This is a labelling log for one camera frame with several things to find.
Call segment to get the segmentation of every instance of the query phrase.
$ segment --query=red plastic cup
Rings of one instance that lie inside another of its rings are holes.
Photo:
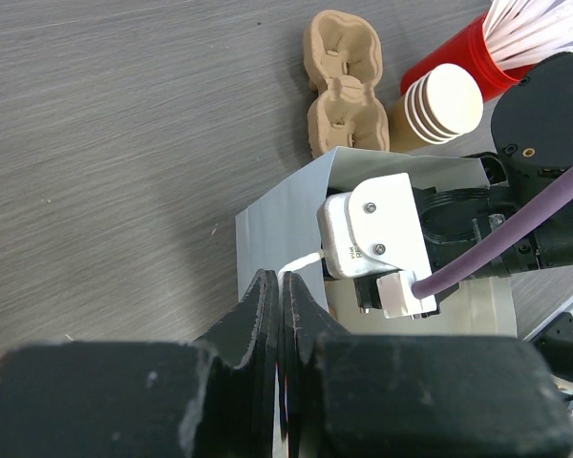
[[[532,66],[507,72],[497,67],[484,40],[485,17],[486,13],[441,48],[410,68],[401,80],[401,94],[404,94],[419,78],[441,64],[456,64],[469,72],[476,80],[484,102],[492,100],[519,83]]]

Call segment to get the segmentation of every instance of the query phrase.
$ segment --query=gray wood surface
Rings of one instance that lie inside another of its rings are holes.
[[[198,336],[236,300],[234,216],[309,161],[312,16],[371,21],[390,105],[401,74],[488,4],[0,1],[0,351]],[[492,108],[422,152],[492,149]],[[522,323],[573,288],[567,273],[521,280]]]

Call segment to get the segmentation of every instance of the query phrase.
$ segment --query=purple tube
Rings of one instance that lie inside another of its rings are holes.
[[[412,292],[417,299],[437,294],[466,279],[499,256],[573,199],[573,166],[532,198],[496,231],[466,253],[426,279],[416,281]]]

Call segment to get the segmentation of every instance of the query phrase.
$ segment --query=stack of paper cups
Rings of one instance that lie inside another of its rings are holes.
[[[483,99],[476,80],[458,65],[442,64],[415,81],[389,111],[391,151],[442,145],[473,131]]]

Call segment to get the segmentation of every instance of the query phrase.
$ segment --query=bundle of straws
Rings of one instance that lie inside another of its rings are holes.
[[[503,71],[573,52],[573,0],[493,0],[484,21],[488,51]]]

